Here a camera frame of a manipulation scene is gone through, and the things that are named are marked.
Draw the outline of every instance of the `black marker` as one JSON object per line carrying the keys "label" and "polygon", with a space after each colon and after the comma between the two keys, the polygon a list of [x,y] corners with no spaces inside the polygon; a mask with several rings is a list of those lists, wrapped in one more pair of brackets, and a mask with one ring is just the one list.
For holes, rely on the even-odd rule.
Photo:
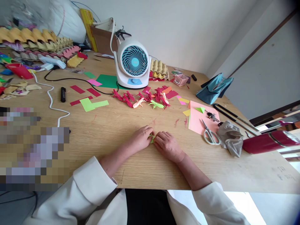
{"label": "black marker", "polygon": [[66,101],[66,89],[64,87],[61,88],[60,101],[61,102],[65,102]]}

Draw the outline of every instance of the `red cup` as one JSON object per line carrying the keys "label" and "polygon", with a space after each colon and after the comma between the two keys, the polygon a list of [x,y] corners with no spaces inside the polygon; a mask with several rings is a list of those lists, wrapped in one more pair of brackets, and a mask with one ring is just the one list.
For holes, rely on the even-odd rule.
{"label": "red cup", "polygon": [[33,75],[26,69],[25,66],[19,63],[7,64],[7,69],[10,69],[13,73],[17,74],[18,77],[28,80],[33,78]]}

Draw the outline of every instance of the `red thermos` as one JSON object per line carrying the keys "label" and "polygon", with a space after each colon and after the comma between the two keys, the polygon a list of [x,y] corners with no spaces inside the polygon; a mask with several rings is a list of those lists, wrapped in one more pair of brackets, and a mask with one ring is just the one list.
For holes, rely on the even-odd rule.
{"label": "red thermos", "polygon": [[300,145],[295,135],[277,130],[244,140],[243,149],[251,154],[259,154],[295,145]]}

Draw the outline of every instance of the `gray cloth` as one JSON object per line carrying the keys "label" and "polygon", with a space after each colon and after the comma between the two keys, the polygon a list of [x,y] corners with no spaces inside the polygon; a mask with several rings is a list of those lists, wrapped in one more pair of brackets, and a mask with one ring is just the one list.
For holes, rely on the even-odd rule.
{"label": "gray cloth", "polygon": [[218,135],[220,137],[221,146],[228,148],[232,156],[240,157],[243,146],[243,135],[240,129],[226,120],[219,128]]}

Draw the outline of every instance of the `white power cord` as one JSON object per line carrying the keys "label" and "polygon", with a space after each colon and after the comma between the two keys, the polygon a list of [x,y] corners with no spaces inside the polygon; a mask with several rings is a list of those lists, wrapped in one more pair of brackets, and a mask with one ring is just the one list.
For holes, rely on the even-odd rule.
{"label": "white power cord", "polygon": [[[31,73],[32,73],[32,75],[34,76],[35,82],[36,82],[37,84],[41,84],[41,85],[45,85],[45,86],[52,87],[50,90],[47,91],[47,93],[48,93],[48,95],[49,95],[49,97],[50,97],[50,100],[51,100],[51,103],[50,103],[49,108],[50,108],[50,109],[55,109],[55,108],[52,108],[53,100],[52,100],[52,97],[51,97],[51,95],[50,95],[50,93],[49,93],[50,91],[52,91],[52,90],[54,89],[54,87],[51,86],[51,85],[48,85],[48,84],[42,84],[42,83],[39,83],[38,80],[37,80],[37,77],[35,76],[35,74],[34,74],[33,72],[31,72]],[[70,113],[67,112],[67,111],[64,111],[64,110],[62,110],[62,109],[55,109],[55,110],[58,110],[58,111],[62,111],[62,112],[67,113],[67,115],[58,118],[58,120],[57,120],[57,127],[59,127],[59,125],[60,125],[60,119],[61,119],[61,118],[64,118],[64,117],[67,117],[68,115],[70,115]]]}

